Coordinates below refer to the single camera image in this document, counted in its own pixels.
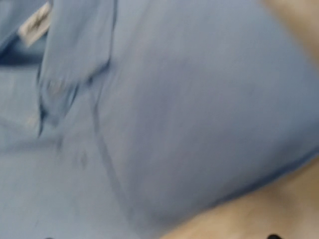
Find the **light blue long sleeve shirt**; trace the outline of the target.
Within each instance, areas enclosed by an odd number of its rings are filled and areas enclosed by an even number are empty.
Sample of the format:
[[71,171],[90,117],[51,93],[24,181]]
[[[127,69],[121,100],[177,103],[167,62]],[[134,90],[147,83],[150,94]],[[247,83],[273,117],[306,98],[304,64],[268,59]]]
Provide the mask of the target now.
[[0,236],[157,239],[319,153],[319,77],[258,0],[3,0]]

